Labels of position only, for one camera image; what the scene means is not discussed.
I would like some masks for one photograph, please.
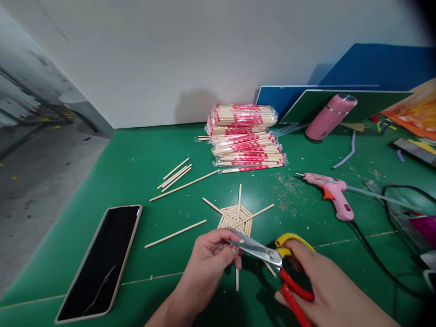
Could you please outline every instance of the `wrapped chopstick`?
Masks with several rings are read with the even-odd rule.
[[[276,164],[276,165],[264,165],[264,166],[257,166],[257,167],[241,167],[241,168],[229,168],[229,169],[219,169],[218,174],[222,173],[237,173],[237,172],[243,172],[243,171],[252,171],[252,170],[259,170],[259,169],[269,169],[269,168],[278,168],[278,167],[284,167],[285,164]]]

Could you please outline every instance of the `black phone screen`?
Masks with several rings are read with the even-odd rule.
[[[57,321],[109,310],[140,212],[140,206],[107,211]]]

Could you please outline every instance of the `scissors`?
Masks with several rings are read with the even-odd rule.
[[[289,276],[289,274],[286,272],[285,268],[283,267],[283,258],[290,257],[292,255],[291,251],[287,248],[277,248],[277,249],[271,249],[263,246],[259,242],[256,242],[252,238],[246,236],[245,234],[237,231],[236,229],[233,229],[231,227],[228,227],[232,232],[234,232],[236,235],[238,235],[241,240],[243,240],[243,243],[233,242],[230,240],[226,240],[228,243],[233,244],[237,248],[240,248],[241,250],[245,251],[246,253],[249,253],[267,263],[275,267],[279,273],[278,275],[280,278],[285,282],[282,285],[282,293],[285,299],[287,300],[289,306],[291,307],[292,311],[295,314],[295,317],[297,317],[298,322],[300,322],[302,327],[310,327],[311,324],[309,322],[309,319],[304,314],[303,310],[298,305],[297,301],[295,300],[295,297],[293,296],[291,290],[293,290],[299,297],[302,299],[313,302],[314,296],[311,292],[303,289],[300,287],[294,280]],[[296,234],[293,233],[286,233],[280,236],[275,244],[280,247],[284,243],[286,243],[289,239],[295,239],[301,243],[303,243],[305,246],[307,246],[312,251],[315,251],[309,243],[307,243],[305,240],[303,240],[301,237],[299,237]]]

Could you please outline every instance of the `pink water bottle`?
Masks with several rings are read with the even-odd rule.
[[[314,140],[324,139],[357,104],[348,94],[335,95],[306,129],[306,135]]]

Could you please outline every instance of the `scissor blade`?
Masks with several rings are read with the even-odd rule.
[[[263,261],[266,261],[267,263],[270,263],[274,266],[279,266],[279,267],[282,266],[282,257],[276,250],[266,248],[263,245],[256,246],[246,243],[234,242],[230,240],[226,240],[226,241],[229,242],[230,244],[233,244],[237,248],[245,251],[246,253],[249,253]]]
[[[245,244],[250,244],[250,245],[258,246],[260,248],[264,248],[263,244],[256,242],[255,240],[248,237],[244,233],[241,233],[240,231],[237,231],[236,229],[231,228],[231,227],[228,227],[228,229],[230,229],[232,232],[234,232],[236,235],[238,235],[240,239],[243,239]]]

